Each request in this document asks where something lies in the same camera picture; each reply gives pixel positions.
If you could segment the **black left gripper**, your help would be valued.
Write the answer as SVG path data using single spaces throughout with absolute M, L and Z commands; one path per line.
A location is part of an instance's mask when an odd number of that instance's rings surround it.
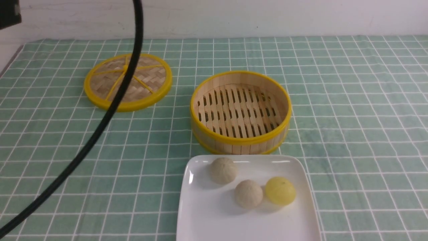
M 20 13 L 19 0 L 1 0 L 0 1 L 0 29 L 20 24 L 22 16 Z

